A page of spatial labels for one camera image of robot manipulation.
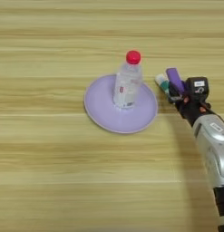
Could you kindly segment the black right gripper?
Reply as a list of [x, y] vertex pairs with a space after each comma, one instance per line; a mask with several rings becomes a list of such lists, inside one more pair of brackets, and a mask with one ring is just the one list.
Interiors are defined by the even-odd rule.
[[169, 84], [169, 103], [176, 102], [176, 109], [181, 117], [193, 126], [195, 121], [205, 115], [210, 115], [212, 110], [210, 104], [206, 103], [207, 94], [184, 94], [185, 88], [183, 82], [180, 86], [170, 82]]

